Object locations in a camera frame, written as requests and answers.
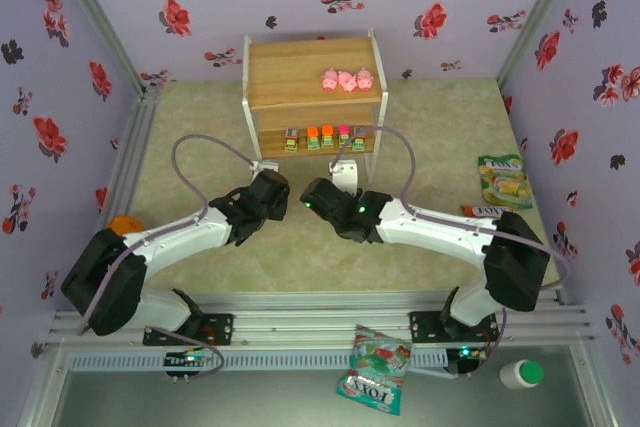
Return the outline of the orange ball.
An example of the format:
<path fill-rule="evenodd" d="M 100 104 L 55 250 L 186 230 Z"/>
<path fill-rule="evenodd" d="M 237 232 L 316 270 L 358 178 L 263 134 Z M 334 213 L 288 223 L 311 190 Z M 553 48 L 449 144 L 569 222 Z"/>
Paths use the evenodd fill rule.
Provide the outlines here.
<path fill-rule="evenodd" d="M 117 235 L 124 236 L 130 233 L 142 232 L 145 230 L 142 222 L 130 215 L 115 216 L 109 223 L 108 228 L 113 230 Z"/>

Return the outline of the red yellow Fox's candy bag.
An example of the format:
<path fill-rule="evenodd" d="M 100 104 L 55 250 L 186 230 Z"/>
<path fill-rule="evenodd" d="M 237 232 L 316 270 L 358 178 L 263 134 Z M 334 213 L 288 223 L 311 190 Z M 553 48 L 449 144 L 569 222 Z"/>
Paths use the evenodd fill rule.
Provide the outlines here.
<path fill-rule="evenodd" d="M 461 205 L 464 217 L 499 219 L 504 213 L 514 213 L 515 209 L 500 205 Z"/>

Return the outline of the teal Fox's candy bag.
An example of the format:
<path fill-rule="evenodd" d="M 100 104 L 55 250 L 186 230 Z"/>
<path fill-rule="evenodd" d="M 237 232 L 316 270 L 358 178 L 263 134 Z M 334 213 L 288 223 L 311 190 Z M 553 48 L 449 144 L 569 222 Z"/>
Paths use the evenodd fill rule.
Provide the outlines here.
<path fill-rule="evenodd" d="M 357 325 L 349 368 L 336 393 L 366 407 L 399 416 L 413 345 Z"/>

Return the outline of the yellow green Fox's candy bag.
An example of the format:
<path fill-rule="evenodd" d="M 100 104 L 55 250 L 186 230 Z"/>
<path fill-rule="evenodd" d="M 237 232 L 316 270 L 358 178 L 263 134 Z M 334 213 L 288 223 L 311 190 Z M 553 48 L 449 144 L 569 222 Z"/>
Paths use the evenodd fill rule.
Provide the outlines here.
<path fill-rule="evenodd" d="M 478 158 L 477 165 L 485 201 L 513 209 L 533 207 L 526 167 L 518 155 L 483 155 Z"/>

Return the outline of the small circuit board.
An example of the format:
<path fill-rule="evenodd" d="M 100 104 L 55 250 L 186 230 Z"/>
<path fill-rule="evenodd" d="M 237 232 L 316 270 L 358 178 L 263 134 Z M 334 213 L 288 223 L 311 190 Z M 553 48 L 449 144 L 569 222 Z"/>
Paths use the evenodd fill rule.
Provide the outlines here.
<path fill-rule="evenodd" d="M 212 358 L 213 354 L 203 349 L 168 352 L 164 357 L 164 366 L 203 368 L 211 364 Z"/>
<path fill-rule="evenodd" d="M 454 376 L 470 376 L 487 360 L 485 348 L 459 347 L 447 349 L 446 371 Z"/>

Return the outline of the white bottle green cap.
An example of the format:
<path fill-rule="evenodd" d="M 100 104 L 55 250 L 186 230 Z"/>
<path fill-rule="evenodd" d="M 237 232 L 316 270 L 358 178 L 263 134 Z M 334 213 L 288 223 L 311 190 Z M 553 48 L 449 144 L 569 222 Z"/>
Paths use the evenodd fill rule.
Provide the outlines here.
<path fill-rule="evenodd" d="M 543 381 L 544 369 L 535 361 L 522 359 L 502 366 L 499 378 L 507 389 L 534 388 Z"/>

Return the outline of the long aluminium base rail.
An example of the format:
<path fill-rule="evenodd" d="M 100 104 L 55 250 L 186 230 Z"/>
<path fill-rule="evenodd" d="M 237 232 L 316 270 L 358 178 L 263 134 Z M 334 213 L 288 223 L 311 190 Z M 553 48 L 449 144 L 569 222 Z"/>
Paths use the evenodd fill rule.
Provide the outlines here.
<path fill-rule="evenodd" d="M 246 293 L 195 295 L 206 313 L 234 316 L 233 349 L 345 348 L 358 324 L 396 338 L 410 338 L 409 314 L 438 311 L 447 294 L 436 292 Z M 552 292 L 540 295 L 536 310 L 510 310 L 502 347 L 593 344 L 595 330 L 586 309 L 562 304 Z"/>

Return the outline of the wooden shelf white frame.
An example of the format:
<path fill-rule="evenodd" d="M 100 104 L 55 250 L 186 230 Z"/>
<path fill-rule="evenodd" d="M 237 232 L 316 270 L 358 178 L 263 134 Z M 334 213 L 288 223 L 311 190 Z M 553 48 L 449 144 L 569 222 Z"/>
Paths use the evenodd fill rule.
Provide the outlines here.
<path fill-rule="evenodd" d="M 245 38 L 242 74 L 242 107 L 251 142 L 258 159 L 275 160 L 304 156 L 329 156 L 339 152 L 338 127 L 346 124 L 366 129 L 366 151 L 347 154 L 364 157 L 367 178 L 372 180 L 381 144 L 376 126 L 385 121 L 389 92 L 381 53 L 374 30 L 364 37 L 329 40 L 298 40 L 254 43 Z M 368 69 L 375 77 L 369 91 L 346 92 L 340 86 L 325 91 L 323 73 L 357 73 Z M 321 147 L 321 128 L 334 127 L 333 149 Z M 306 130 L 316 126 L 320 149 L 306 147 Z M 296 153 L 284 151 L 285 131 L 297 128 L 299 148 Z"/>

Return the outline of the aluminium frame rail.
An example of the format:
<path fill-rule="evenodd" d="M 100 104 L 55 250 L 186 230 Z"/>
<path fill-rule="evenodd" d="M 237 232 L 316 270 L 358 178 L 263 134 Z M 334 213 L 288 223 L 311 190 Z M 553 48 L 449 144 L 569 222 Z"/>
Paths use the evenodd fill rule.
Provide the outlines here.
<path fill-rule="evenodd" d="M 161 88 L 148 88 L 132 106 L 106 199 L 99 213 L 97 231 L 106 228 L 115 216 L 131 211 L 161 96 Z"/>

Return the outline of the aluminium frame post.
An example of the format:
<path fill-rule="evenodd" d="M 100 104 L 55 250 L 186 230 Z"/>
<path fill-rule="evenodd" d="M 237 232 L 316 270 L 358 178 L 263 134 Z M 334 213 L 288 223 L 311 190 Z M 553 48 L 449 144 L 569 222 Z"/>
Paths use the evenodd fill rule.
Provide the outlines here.
<path fill-rule="evenodd" d="M 554 2 L 555 0 L 535 1 L 531 12 L 528 14 L 527 20 L 524 23 L 521 33 L 518 35 L 496 77 L 496 83 L 500 90 L 510 82 L 519 63 L 524 58 L 526 50 L 533 42 L 537 30 L 549 15 L 549 11 L 553 7 Z"/>
<path fill-rule="evenodd" d="M 161 88 L 146 87 L 134 68 L 134 64 L 119 39 L 106 11 L 99 0 L 77 0 L 89 17 L 95 31 L 105 44 L 107 50 L 116 61 L 120 70 L 126 75 L 140 101 L 158 102 L 162 95 Z"/>

